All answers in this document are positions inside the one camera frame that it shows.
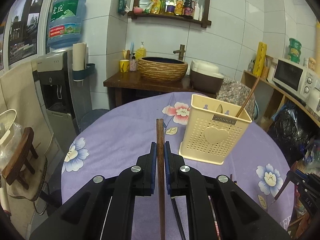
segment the pink flower print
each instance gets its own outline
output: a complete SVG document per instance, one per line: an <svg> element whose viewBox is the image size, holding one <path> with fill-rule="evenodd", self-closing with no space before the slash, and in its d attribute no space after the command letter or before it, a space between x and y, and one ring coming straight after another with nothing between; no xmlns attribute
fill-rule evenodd
<svg viewBox="0 0 320 240"><path fill-rule="evenodd" d="M185 103L176 102L174 107L166 106L162 113L167 114L168 116L173 116L173 121L175 123L186 125L189 118L190 108Z"/></svg>

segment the purple tablecloth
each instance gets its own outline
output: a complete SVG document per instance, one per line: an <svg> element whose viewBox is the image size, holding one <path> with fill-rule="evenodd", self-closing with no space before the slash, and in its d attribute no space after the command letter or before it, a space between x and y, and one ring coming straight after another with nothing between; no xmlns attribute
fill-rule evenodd
<svg viewBox="0 0 320 240"><path fill-rule="evenodd" d="M105 178L117 176L122 170L135 165L140 155L149 153L151 142L156 141L157 118L164 119L166 129L178 127L176 134L165 135L171 151L178 153L191 95L188 92L170 93L134 101L108 112L84 130L71 145L63 164L63 203L95 175ZM288 227L293 209L294 185L290 183L280 198L273 204L271 202L289 166L278 146L255 123L249 125L223 165L188 159L185 159L185 163L210 177L233 174L233 180L244 192L266 209L282 227ZM166 239L180 239L169 195L165 197L165 205ZM177 205L188 237L185 197L177 197ZM154 195L136 197L132 239L160 239L158 210L156 182Z"/></svg>

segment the green container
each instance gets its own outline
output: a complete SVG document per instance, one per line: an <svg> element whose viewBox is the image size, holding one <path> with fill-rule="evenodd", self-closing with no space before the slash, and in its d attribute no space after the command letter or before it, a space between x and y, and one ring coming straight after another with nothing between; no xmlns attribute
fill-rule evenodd
<svg viewBox="0 0 320 240"><path fill-rule="evenodd" d="M296 57L295 55L293 54L288 54L288 60L291 60L292 62L295 62L297 64L299 64L300 62L300 58L299 57Z"/></svg>
<svg viewBox="0 0 320 240"><path fill-rule="evenodd" d="M300 58L301 50L293 48L289 45L289 53L288 54L292 54L292 55L295 55L296 57Z"/></svg>
<svg viewBox="0 0 320 240"><path fill-rule="evenodd" d="M294 38L290 38L290 39L289 39L289 42L290 42L290 46L291 46L292 48L295 48L295 49L297 49L297 50L301 50L302 45L301 45L301 43L300 43L299 41L297 41L297 40L294 39Z"/></svg>

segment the microwave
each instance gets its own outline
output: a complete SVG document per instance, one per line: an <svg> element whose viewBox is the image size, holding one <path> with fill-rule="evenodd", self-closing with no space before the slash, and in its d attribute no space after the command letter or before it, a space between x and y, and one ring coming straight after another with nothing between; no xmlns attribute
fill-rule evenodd
<svg viewBox="0 0 320 240"><path fill-rule="evenodd" d="M273 82L299 101L306 102L314 89L317 74L288 59L280 58L273 75Z"/></svg>

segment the yellow soap bottle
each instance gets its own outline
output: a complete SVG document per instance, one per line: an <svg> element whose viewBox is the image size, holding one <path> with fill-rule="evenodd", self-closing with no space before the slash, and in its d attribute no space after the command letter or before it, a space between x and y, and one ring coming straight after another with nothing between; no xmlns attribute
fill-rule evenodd
<svg viewBox="0 0 320 240"><path fill-rule="evenodd" d="M139 60L141 57L145 57L147 54L146 49L143 46L143 41L141 42L141 47L136 50L136 60Z"/></svg>

